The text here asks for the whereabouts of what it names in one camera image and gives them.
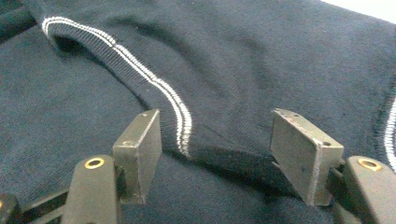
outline dark gray metal part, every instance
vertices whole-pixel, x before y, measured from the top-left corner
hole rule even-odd
[[[98,155],[77,164],[67,195],[63,224],[119,223],[113,158]]]
[[[387,165],[354,156],[346,160],[343,175],[363,223],[396,223],[396,174]]]
[[[280,169],[306,204],[328,205],[327,176],[340,164],[344,147],[303,116],[274,112],[271,150]]]
[[[113,146],[116,166],[123,170],[126,183],[121,203],[146,203],[161,153],[160,111],[139,114]]]
[[[12,194],[0,194],[0,224],[19,224],[21,209],[17,198]]]
[[[335,224],[361,224],[361,219],[354,213],[345,209],[340,203],[335,202],[332,206]]]
[[[64,206],[61,206],[51,212],[48,212],[43,217],[35,219],[35,221],[30,222],[30,223],[31,224],[61,223],[61,218],[62,218],[63,214],[64,214]]]
[[[69,189],[62,189],[23,207],[23,222],[30,223],[34,220],[35,222],[33,223],[40,223],[40,221],[48,220],[50,217],[54,217],[57,214],[61,216],[62,214],[60,214],[59,211],[63,210],[57,209],[64,206],[66,203],[68,192]]]

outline white stripe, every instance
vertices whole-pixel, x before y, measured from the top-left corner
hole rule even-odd
[[[387,151],[387,157],[390,167],[393,171],[396,171],[396,156],[394,148],[394,131],[395,131],[395,120],[396,120],[396,99],[394,100],[392,107],[389,112],[389,118],[387,121],[387,128],[384,134],[384,146]]]
[[[145,80],[147,80],[150,84],[157,87],[169,100],[172,107],[175,110],[175,114],[177,117],[177,146],[179,151],[185,155],[186,157],[190,157],[189,154],[189,142],[190,142],[190,134],[192,128],[192,119],[189,109],[184,105],[181,98],[178,94],[172,89],[172,87],[163,81],[162,79],[156,77],[151,71],[147,69],[141,62],[139,62],[136,57],[125,47],[118,45],[116,40],[108,35],[107,33],[86,26],[79,23],[76,23],[72,20],[63,17],[51,17],[47,18],[42,23],[42,29],[46,36],[49,34],[49,26],[53,23],[61,23],[76,27],[80,30],[88,32],[92,35],[95,35],[103,42],[105,42],[108,46],[110,46],[113,50],[115,50],[125,62],[127,62],[131,67],[139,73]]]

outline metal bracket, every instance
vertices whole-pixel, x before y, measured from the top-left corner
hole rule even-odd
[[[370,158],[349,157],[343,175],[363,223],[395,223],[396,174],[387,165]]]
[[[67,195],[62,223],[117,224],[119,212],[113,158],[99,155],[79,162]]]
[[[303,116],[274,112],[271,150],[280,169],[306,204],[328,205],[327,176],[340,164],[344,147]]]
[[[126,183],[121,203],[146,203],[161,153],[160,111],[139,114],[113,146],[116,166],[123,170]]]

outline brass rivet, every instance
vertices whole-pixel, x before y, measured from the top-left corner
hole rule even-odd
[[[370,159],[361,158],[361,159],[358,159],[358,163],[362,167],[370,169],[374,172],[382,169],[382,166],[380,164],[378,164],[378,162],[370,160]]]
[[[92,169],[101,167],[103,164],[105,164],[105,160],[97,157],[97,158],[93,158],[93,159],[90,159],[87,162],[85,162],[85,168],[92,170]]]

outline clamp jaw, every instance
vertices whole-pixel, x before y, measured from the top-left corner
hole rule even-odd
[[[271,150],[307,205],[329,205],[337,223],[396,223],[396,174],[344,147],[303,116],[276,109]]]
[[[0,194],[0,224],[121,223],[121,203],[146,203],[161,153],[160,111],[146,111],[116,141],[113,157],[77,164],[69,189],[22,209],[15,196]]]

